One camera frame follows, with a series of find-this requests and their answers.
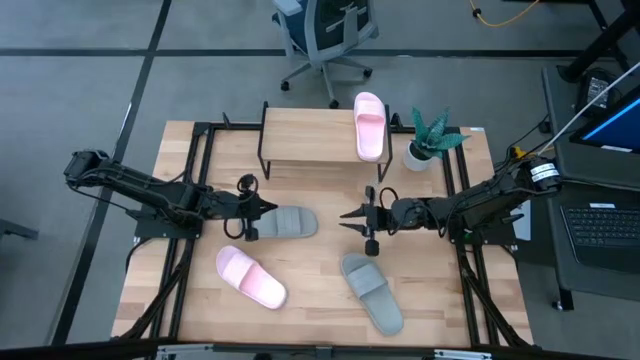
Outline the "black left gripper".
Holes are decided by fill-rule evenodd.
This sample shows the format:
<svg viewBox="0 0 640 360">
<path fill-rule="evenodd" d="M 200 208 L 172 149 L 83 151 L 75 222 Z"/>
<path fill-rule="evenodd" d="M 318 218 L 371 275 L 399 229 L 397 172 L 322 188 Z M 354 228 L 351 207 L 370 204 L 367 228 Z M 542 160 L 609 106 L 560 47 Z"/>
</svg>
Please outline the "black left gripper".
<svg viewBox="0 0 640 360">
<path fill-rule="evenodd" d="M 206 220 L 223 220 L 224 234 L 233 240 L 244 238 L 245 241 L 256 241 L 258 231 L 253 228 L 252 223 L 257 221 L 270 221 L 273 218 L 273 209 L 277 204 L 260 199 L 258 196 L 259 182 L 253 174 L 243 175 L 237 183 L 238 195 L 227 191 L 214 191 L 208 194 Z M 262 210 L 270 210 L 261 215 Z M 232 235 L 228 230 L 230 219 L 239 219 L 241 223 L 240 232 Z"/>
</svg>

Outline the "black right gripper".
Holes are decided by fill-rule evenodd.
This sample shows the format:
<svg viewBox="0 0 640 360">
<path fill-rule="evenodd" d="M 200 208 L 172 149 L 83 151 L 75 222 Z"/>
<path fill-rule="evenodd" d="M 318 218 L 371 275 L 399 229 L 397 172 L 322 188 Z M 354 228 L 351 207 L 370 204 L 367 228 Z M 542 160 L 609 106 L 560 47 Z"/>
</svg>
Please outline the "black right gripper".
<svg viewBox="0 0 640 360">
<path fill-rule="evenodd" d="M 426 225 L 426 201 L 420 198 L 398 198 L 389 208 L 376 206 L 375 189 L 365 188 L 367 202 L 357 209 L 340 215 L 340 218 L 365 217 L 365 225 L 341 223 L 341 226 L 352 229 L 366 238 L 365 254 L 379 255 L 379 242 L 375 239 L 377 232 L 386 232 L 389 236 L 400 230 L 416 230 Z"/>
</svg>

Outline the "grey rubber slide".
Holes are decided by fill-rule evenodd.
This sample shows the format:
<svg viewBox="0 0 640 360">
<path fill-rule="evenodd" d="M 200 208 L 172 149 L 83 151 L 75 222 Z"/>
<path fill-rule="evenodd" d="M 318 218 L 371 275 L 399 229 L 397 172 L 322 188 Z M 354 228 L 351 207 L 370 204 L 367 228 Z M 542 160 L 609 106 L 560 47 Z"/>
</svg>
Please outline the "grey rubber slide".
<svg viewBox="0 0 640 360">
<path fill-rule="evenodd" d="M 306 238 L 318 230 L 315 214 L 308 208 L 298 206 L 278 207 L 270 221 L 257 220 L 253 227 L 259 238 Z"/>
<path fill-rule="evenodd" d="M 400 333 L 404 327 L 401 309 L 376 262 L 367 256 L 349 253 L 342 258 L 341 271 L 378 331 L 384 336 Z"/>
</svg>

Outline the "pink rubber slide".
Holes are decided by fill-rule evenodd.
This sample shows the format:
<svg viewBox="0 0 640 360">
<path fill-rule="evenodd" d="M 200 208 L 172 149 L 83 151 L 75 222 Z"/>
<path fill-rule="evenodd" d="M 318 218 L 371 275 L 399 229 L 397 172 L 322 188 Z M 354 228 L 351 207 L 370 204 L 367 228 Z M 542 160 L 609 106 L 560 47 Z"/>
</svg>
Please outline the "pink rubber slide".
<svg viewBox="0 0 640 360">
<path fill-rule="evenodd" d="M 373 93 L 360 92 L 354 101 L 356 152 L 367 162 L 377 162 L 383 153 L 386 113 L 382 101 Z"/>
<path fill-rule="evenodd" d="M 268 309 L 279 309 L 287 299 L 284 285 L 235 246 L 218 252 L 216 269 L 227 284 Z"/>
</svg>

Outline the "green plant in white pot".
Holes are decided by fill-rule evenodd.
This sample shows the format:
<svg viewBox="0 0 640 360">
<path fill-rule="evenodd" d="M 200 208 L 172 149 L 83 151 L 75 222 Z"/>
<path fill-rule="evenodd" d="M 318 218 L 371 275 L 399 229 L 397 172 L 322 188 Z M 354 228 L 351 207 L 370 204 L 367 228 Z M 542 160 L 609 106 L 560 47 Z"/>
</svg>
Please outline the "green plant in white pot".
<svg viewBox="0 0 640 360">
<path fill-rule="evenodd" d="M 468 135 L 445 133 L 450 115 L 449 108 L 445 108 L 429 125 L 425 123 L 421 111 L 416 107 L 412 108 L 411 115 L 415 136 L 408 143 L 403 157 L 404 165 L 411 171 L 426 170 L 432 158 L 441 159 L 450 149 L 456 148 L 469 138 Z"/>
</svg>

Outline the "grey mesh office chair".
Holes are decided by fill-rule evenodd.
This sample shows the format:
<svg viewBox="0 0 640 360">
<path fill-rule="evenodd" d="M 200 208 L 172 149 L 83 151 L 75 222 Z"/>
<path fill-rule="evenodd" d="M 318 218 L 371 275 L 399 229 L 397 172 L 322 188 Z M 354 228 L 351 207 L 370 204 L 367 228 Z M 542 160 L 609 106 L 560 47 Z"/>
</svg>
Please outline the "grey mesh office chair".
<svg viewBox="0 0 640 360">
<path fill-rule="evenodd" d="M 276 12 L 272 21 L 281 31 L 287 58 L 302 55 L 306 62 L 280 81 L 280 89 L 290 89 L 289 80 L 315 69 L 323 74 L 329 107 L 336 109 L 329 76 L 331 63 L 360 69 L 368 79 L 373 69 L 352 60 L 348 53 L 366 40 L 379 36 L 373 0 L 271 0 Z"/>
</svg>

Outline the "dark grey side desk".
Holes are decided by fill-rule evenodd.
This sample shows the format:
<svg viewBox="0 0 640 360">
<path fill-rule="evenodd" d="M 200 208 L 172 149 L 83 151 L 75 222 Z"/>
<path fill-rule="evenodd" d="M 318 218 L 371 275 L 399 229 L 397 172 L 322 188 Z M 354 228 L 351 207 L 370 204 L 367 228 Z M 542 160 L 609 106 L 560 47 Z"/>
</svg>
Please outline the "dark grey side desk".
<svg viewBox="0 0 640 360">
<path fill-rule="evenodd" d="M 600 225 L 617 210 L 640 226 L 640 155 L 598 149 L 561 136 L 554 142 L 560 192 L 543 201 L 548 212 L 560 291 L 568 311 L 573 291 L 640 301 L 640 238 L 636 248 L 575 247 L 570 226 Z"/>
</svg>

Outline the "black laptop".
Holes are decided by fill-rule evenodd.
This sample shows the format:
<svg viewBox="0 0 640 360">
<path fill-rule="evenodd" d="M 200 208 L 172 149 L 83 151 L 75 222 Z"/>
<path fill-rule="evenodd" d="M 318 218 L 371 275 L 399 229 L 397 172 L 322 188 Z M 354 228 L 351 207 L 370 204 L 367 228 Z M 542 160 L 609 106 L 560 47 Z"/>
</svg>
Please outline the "black laptop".
<svg viewBox="0 0 640 360">
<path fill-rule="evenodd" d="M 560 207 L 576 261 L 640 274 L 640 207 L 630 203 L 573 203 Z"/>
</svg>

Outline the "thin white rod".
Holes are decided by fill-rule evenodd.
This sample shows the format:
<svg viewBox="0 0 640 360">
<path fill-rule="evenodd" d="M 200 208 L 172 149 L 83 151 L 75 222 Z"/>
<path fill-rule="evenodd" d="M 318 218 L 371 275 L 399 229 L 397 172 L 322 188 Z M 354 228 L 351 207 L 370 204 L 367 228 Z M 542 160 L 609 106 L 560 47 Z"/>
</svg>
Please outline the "thin white rod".
<svg viewBox="0 0 640 360">
<path fill-rule="evenodd" d="M 640 62 L 618 76 L 579 112 L 576 108 L 580 81 L 566 82 L 560 77 L 558 67 L 542 69 L 551 138 L 535 146 L 521 159 L 534 156 L 548 158 L 565 179 L 575 178 L 620 186 L 640 186 L 640 154 L 592 147 L 570 141 L 570 137 L 579 128 L 599 116 L 585 118 L 582 116 L 585 109 L 613 87 L 617 88 L 617 85 L 629 76 L 635 73 L 640 74 Z"/>
</svg>

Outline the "black floor stand foot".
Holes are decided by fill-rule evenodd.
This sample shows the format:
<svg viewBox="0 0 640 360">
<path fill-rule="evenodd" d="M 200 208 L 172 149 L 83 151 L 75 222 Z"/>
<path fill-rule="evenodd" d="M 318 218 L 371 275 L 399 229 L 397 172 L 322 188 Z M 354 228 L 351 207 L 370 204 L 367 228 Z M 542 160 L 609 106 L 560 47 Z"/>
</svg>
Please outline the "black floor stand foot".
<svg viewBox="0 0 640 360">
<path fill-rule="evenodd" d="M 24 239 L 36 240 L 38 238 L 38 231 L 8 220 L 0 219 L 0 240 L 8 235 L 16 235 Z"/>
</svg>

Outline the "black power adapter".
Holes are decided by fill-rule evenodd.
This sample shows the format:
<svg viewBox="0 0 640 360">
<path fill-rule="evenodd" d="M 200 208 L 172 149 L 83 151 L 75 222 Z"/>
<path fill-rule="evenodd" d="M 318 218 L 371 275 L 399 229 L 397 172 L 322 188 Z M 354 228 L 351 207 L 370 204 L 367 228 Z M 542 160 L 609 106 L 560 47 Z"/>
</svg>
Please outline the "black power adapter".
<svg viewBox="0 0 640 360">
<path fill-rule="evenodd" d="M 596 67 L 587 70 L 579 82 L 576 111 L 579 112 L 598 94 L 605 90 L 615 79 L 616 76 L 604 68 Z M 613 87 L 609 92 L 604 93 L 596 102 L 586 108 L 582 113 L 582 116 L 585 118 L 593 118 L 597 115 L 601 115 L 613 106 L 621 97 L 621 91 L 616 87 Z"/>
</svg>

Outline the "black monitor with blue screen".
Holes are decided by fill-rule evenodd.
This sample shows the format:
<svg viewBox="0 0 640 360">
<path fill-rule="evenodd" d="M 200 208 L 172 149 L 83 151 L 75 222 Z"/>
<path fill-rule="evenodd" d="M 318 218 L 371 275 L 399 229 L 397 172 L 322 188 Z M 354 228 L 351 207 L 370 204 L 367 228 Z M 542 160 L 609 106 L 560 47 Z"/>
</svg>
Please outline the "black monitor with blue screen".
<svg viewBox="0 0 640 360">
<path fill-rule="evenodd" d="M 570 141 L 640 154 L 640 85 L 606 112 L 579 128 Z"/>
</svg>

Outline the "black desk leg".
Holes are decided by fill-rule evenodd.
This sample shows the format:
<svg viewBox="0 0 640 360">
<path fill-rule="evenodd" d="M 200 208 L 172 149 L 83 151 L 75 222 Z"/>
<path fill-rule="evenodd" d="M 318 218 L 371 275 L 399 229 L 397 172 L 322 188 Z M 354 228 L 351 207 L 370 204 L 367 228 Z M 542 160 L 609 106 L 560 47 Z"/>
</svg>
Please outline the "black desk leg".
<svg viewBox="0 0 640 360">
<path fill-rule="evenodd" d="M 622 0 L 622 13 L 609 25 L 596 0 L 585 0 L 598 23 L 601 34 L 576 59 L 566 67 L 559 66 L 558 73 L 566 82 L 575 83 L 602 56 L 610 53 L 624 71 L 630 69 L 626 55 L 618 41 L 632 28 L 640 33 L 640 0 Z"/>
</svg>

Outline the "wooden shelf with black frame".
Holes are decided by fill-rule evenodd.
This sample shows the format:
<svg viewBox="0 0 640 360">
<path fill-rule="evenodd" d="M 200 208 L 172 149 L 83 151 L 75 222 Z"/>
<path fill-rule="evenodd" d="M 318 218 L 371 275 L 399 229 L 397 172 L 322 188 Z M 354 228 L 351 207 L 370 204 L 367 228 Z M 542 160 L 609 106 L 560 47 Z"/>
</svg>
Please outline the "wooden shelf with black frame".
<svg viewBox="0 0 640 360">
<path fill-rule="evenodd" d="M 263 104 L 257 157 L 265 178 L 274 162 L 363 164 L 349 109 L 278 108 Z"/>
</svg>

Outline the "black aluminium table frame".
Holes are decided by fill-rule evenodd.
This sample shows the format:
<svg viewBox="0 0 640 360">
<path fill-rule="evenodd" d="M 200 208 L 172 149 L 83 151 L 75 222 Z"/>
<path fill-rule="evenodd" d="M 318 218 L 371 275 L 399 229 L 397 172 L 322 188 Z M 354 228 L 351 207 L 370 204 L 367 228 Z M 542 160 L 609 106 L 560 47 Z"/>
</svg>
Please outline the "black aluminium table frame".
<svg viewBox="0 0 640 360">
<path fill-rule="evenodd" d="M 347 285 L 341 261 L 362 252 L 363 237 L 343 226 L 340 215 L 364 201 L 366 186 L 385 189 L 385 199 L 444 196 L 463 185 L 458 152 L 447 163 L 425 172 L 407 170 L 399 158 L 389 165 L 372 163 L 291 163 L 262 172 L 257 148 L 259 126 L 216 124 L 206 147 L 193 134 L 193 122 L 165 125 L 156 153 L 154 175 L 170 178 L 183 170 L 189 156 L 211 156 L 205 177 L 218 189 L 232 190 L 238 179 L 253 173 L 265 200 L 311 209 L 317 233 L 303 239 L 228 238 L 223 224 L 205 224 L 193 250 L 186 283 L 164 308 L 160 335 L 184 342 L 356 345 L 393 347 L 466 347 L 470 344 L 460 271 L 453 245 L 433 231 L 380 235 L 377 264 L 401 308 L 404 327 L 395 336 L 382 335 Z M 285 304 L 270 310 L 227 284 L 218 274 L 221 248 L 243 250 L 287 290 Z"/>
</svg>

